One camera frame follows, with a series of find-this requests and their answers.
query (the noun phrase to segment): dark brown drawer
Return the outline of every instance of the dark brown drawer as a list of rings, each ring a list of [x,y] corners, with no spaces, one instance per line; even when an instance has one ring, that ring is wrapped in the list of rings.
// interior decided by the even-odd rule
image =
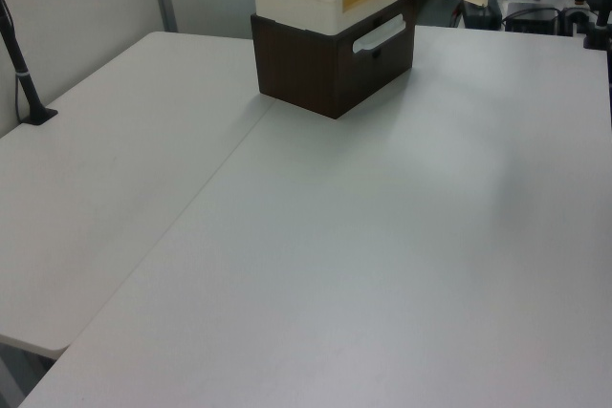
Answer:
[[[412,66],[415,0],[400,0],[355,26],[328,36],[251,17],[261,93],[326,117],[338,118]],[[359,39],[401,16],[405,26],[392,36]]]

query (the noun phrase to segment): white table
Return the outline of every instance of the white table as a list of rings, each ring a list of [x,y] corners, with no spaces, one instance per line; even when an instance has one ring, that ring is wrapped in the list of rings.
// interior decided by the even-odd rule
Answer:
[[[277,102],[23,408],[608,406],[611,179],[603,53],[418,28],[341,119]]]
[[[57,358],[270,107],[249,41],[154,33],[0,139],[0,342]]]

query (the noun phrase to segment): table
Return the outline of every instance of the table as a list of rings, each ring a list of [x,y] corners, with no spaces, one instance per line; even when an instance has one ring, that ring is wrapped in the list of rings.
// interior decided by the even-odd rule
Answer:
[[[275,103],[23,408],[607,406],[609,117],[604,53],[417,28],[339,120]]]
[[[0,342],[74,341],[270,107],[253,66],[249,41],[153,33],[0,140]]]

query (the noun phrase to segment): white drawer handle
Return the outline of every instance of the white drawer handle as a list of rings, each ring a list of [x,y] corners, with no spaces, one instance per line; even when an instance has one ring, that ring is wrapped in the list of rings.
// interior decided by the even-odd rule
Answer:
[[[374,31],[368,32],[362,38],[358,38],[353,44],[353,53],[359,53],[361,50],[374,50],[404,29],[404,17],[398,14],[395,18],[387,21]]]

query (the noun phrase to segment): gray floor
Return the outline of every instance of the gray floor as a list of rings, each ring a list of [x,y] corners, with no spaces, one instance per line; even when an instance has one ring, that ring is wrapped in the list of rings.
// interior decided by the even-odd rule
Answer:
[[[53,361],[0,344],[0,408],[16,408]]]
[[[448,27],[452,12],[459,0],[417,0],[417,24],[419,26]]]

